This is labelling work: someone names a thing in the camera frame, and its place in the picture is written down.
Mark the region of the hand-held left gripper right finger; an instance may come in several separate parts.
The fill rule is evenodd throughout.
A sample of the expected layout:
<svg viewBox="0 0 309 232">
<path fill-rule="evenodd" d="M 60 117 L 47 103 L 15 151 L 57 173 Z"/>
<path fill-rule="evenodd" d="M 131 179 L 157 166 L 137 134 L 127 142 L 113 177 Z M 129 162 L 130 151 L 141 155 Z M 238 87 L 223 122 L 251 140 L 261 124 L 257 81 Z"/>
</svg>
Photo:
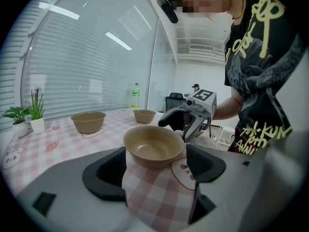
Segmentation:
<svg viewBox="0 0 309 232">
<path fill-rule="evenodd" d="M 267 151 L 254 155 L 186 146 L 196 181 L 190 228 L 239 228 L 261 177 Z"/>
</svg>

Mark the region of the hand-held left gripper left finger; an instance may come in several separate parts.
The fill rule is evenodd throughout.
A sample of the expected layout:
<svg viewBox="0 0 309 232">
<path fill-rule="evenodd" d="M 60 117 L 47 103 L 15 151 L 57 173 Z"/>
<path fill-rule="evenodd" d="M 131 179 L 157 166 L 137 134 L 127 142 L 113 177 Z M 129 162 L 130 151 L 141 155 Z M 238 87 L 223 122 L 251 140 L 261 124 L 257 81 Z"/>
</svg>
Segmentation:
<svg viewBox="0 0 309 232">
<path fill-rule="evenodd" d="M 124 147 L 58 163 L 17 196 L 62 232 L 128 232 L 132 215 L 122 180 Z"/>
</svg>

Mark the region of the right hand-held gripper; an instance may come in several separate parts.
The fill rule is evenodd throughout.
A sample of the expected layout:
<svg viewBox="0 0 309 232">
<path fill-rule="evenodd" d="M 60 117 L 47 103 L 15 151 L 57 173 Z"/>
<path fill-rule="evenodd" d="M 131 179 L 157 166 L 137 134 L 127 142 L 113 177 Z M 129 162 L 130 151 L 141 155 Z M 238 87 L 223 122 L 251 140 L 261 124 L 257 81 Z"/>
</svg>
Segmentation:
<svg viewBox="0 0 309 232">
<path fill-rule="evenodd" d="M 188 143 L 210 126 L 216 107 L 216 93 L 199 89 L 188 95 L 182 106 L 165 112 L 158 126 L 170 126 L 173 131 L 183 131 L 182 139 Z"/>
</svg>

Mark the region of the brown bowl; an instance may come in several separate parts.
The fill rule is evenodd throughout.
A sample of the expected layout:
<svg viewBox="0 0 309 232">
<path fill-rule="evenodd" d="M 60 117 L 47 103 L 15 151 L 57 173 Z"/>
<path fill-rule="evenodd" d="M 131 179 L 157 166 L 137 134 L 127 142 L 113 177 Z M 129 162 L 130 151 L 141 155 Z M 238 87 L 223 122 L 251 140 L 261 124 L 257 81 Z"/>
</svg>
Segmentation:
<svg viewBox="0 0 309 232">
<path fill-rule="evenodd" d="M 74 114 L 70 118 L 79 133 L 93 134 L 102 128 L 105 117 L 103 112 L 85 112 Z"/>
<path fill-rule="evenodd" d="M 185 143 L 176 132 L 159 126 L 138 126 L 123 137 L 126 150 L 146 169 L 168 167 L 183 153 Z"/>
<path fill-rule="evenodd" d="M 156 112 L 152 110 L 136 109 L 133 110 L 135 120 L 139 123 L 149 124 L 153 121 Z"/>
</svg>

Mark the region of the person's right forearm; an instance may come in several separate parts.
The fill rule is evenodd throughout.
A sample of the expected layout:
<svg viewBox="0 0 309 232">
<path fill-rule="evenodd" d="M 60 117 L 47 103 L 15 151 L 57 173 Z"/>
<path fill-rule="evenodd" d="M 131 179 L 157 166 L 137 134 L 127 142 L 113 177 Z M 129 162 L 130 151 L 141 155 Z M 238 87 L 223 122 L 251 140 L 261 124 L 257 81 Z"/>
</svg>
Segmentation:
<svg viewBox="0 0 309 232">
<path fill-rule="evenodd" d="M 240 94 L 231 89 L 231 97 L 216 107 L 213 120 L 226 120 L 239 114 L 242 109 L 243 99 Z"/>
</svg>

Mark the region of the black mesh office chair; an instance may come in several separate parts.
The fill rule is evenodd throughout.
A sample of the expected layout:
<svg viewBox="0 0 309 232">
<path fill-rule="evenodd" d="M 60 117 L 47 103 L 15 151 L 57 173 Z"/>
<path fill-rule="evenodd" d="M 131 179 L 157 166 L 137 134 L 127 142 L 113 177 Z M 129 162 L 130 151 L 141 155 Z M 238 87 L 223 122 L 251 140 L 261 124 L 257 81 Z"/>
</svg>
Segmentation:
<svg viewBox="0 0 309 232">
<path fill-rule="evenodd" d="M 167 112 L 168 110 L 170 110 L 172 108 L 179 107 L 185 101 L 186 101 L 186 99 L 183 97 L 183 94 L 172 92 L 172 93 L 170 93 L 169 96 L 165 97 L 165 104 L 166 104 L 165 111 Z"/>
</svg>

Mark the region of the white rack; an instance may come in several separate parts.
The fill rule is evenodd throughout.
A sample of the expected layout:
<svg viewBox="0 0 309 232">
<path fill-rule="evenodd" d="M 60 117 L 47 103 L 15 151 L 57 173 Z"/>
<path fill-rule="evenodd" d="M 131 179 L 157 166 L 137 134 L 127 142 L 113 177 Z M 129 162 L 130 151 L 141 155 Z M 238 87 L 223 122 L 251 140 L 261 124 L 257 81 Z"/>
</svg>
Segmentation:
<svg viewBox="0 0 309 232">
<path fill-rule="evenodd" d="M 213 140 L 218 150 L 227 151 L 235 139 L 235 129 L 227 126 L 220 126 L 216 129 Z"/>
</svg>

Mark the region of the green drink bottle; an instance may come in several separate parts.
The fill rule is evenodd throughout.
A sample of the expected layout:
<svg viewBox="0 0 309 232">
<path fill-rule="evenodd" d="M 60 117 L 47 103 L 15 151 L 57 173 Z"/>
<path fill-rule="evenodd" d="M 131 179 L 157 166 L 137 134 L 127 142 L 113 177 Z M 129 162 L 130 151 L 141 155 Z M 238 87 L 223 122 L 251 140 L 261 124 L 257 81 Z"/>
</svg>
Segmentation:
<svg viewBox="0 0 309 232">
<path fill-rule="evenodd" d="M 139 83 L 135 83 L 135 85 L 132 89 L 132 103 L 131 103 L 132 109 L 138 109 L 138 107 L 139 107 L 139 97 L 140 97 Z"/>
</svg>

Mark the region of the pink checked bear tablecloth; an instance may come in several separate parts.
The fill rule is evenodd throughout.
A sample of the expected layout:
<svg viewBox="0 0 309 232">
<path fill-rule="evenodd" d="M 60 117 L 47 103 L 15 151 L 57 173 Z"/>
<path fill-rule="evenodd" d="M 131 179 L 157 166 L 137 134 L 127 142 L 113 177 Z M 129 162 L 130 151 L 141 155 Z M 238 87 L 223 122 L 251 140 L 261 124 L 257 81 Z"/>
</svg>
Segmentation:
<svg viewBox="0 0 309 232">
<path fill-rule="evenodd" d="M 13 194 L 55 164 L 93 153 L 105 153 L 123 144 L 126 131 L 139 124 L 129 109 L 109 111 L 102 129 L 95 134 L 80 134 L 69 119 L 46 123 L 44 132 L 14 137 L 4 152 L 3 174 Z M 147 170 L 126 157 L 127 171 L 122 186 L 129 210 L 159 232 L 178 232 L 187 226 L 194 196 L 194 180 L 185 184 L 188 170 L 180 167 L 176 178 L 170 167 Z"/>
</svg>

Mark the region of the aloe plant in square pot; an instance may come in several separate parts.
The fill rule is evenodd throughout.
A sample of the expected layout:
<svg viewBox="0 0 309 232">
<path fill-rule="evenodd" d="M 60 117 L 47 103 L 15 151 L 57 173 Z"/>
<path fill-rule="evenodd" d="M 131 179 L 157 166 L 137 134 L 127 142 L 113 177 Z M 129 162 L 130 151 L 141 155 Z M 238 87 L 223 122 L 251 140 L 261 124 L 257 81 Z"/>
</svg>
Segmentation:
<svg viewBox="0 0 309 232">
<path fill-rule="evenodd" d="M 45 131 L 44 127 L 44 107 L 43 94 L 40 95 L 40 89 L 36 88 L 31 91 L 31 101 L 29 102 L 29 112 L 31 115 L 31 127 L 35 134 L 40 134 Z"/>
</svg>

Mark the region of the person's black printed t-shirt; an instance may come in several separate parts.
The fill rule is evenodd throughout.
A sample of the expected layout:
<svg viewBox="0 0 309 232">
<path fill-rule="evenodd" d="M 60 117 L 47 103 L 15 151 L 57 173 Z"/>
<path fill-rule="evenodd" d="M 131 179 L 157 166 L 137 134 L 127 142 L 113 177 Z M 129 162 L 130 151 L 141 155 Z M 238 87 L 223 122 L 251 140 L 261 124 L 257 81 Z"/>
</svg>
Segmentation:
<svg viewBox="0 0 309 232">
<path fill-rule="evenodd" d="M 300 0 L 246 0 L 241 23 L 225 45 L 225 85 L 242 97 L 231 152 L 252 155 L 292 128 L 276 94 L 305 51 Z"/>
</svg>

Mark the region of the leafy plant in round pot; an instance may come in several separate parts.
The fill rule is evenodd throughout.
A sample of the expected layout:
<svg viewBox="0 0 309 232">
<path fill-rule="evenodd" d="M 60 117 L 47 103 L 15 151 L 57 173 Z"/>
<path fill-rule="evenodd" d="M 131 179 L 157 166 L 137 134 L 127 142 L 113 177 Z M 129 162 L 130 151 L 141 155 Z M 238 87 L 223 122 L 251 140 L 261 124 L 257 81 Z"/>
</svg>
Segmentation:
<svg viewBox="0 0 309 232">
<path fill-rule="evenodd" d="M 25 120 L 26 116 L 30 114 L 30 109 L 27 107 L 10 107 L 7 111 L 2 113 L 3 117 L 11 118 L 13 122 L 13 130 L 18 138 L 22 138 L 28 134 L 28 124 Z"/>
</svg>

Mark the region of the white window blinds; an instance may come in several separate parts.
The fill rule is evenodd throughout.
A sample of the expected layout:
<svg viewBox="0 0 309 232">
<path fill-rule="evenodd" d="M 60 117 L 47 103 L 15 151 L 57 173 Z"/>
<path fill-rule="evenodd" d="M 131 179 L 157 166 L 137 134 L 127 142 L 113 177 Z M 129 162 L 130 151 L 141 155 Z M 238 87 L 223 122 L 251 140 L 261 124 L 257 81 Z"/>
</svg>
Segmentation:
<svg viewBox="0 0 309 232">
<path fill-rule="evenodd" d="M 39 89 L 44 118 L 133 105 L 160 111 L 176 73 L 174 29 L 156 0 L 30 0 L 0 49 L 0 132 Z"/>
</svg>

